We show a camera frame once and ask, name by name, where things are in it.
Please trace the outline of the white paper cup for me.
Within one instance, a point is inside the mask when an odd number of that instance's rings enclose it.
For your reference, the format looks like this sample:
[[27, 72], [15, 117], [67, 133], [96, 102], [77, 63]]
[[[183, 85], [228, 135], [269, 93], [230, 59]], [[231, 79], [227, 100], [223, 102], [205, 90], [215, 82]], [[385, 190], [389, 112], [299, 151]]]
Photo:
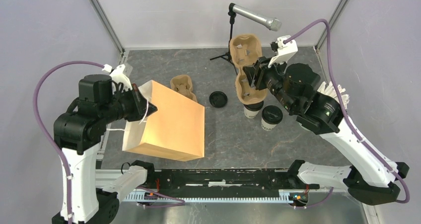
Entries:
[[272, 123], [266, 122], [264, 119], [261, 119], [261, 127], [266, 131], [270, 131], [273, 128], [275, 128], [276, 126], [277, 126], [277, 123], [272, 124]]
[[257, 111], [249, 110], [245, 107], [244, 108], [244, 115], [245, 115], [246, 118], [253, 119], [258, 115], [259, 111], [260, 110], [257, 110]]

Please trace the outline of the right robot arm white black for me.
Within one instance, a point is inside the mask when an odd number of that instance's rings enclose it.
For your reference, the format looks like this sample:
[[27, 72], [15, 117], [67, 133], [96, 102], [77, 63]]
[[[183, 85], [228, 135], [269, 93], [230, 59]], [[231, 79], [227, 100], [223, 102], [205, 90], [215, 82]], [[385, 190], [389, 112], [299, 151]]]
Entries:
[[261, 57], [243, 71], [253, 88], [268, 90], [301, 127], [331, 143], [350, 162], [349, 166], [326, 166], [296, 160], [288, 169], [290, 187], [308, 184], [343, 189], [372, 206], [399, 201], [406, 186], [396, 181], [404, 180], [409, 166], [381, 155], [357, 131], [340, 103], [316, 90], [320, 76], [309, 65], [271, 64]]

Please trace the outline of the brown paper bag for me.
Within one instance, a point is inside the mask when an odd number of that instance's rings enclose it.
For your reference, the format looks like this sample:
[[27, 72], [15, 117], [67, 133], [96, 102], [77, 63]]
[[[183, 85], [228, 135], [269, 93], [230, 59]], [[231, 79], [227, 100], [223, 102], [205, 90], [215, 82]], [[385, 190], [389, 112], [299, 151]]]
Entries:
[[203, 158], [205, 107], [153, 80], [139, 89], [157, 111], [126, 123], [122, 150], [178, 161]]

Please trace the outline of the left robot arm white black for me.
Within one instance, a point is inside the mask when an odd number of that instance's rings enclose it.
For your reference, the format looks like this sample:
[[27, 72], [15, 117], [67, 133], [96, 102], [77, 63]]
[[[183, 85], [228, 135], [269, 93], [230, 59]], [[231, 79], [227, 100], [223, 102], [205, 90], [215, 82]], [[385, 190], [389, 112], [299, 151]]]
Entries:
[[73, 105], [54, 122], [54, 141], [67, 159], [71, 182], [54, 224], [109, 224], [134, 189], [156, 182], [153, 165], [137, 160], [109, 185], [96, 187], [96, 156], [107, 126], [121, 119], [137, 122], [157, 111], [135, 84], [117, 92], [115, 85], [109, 75], [85, 76]]

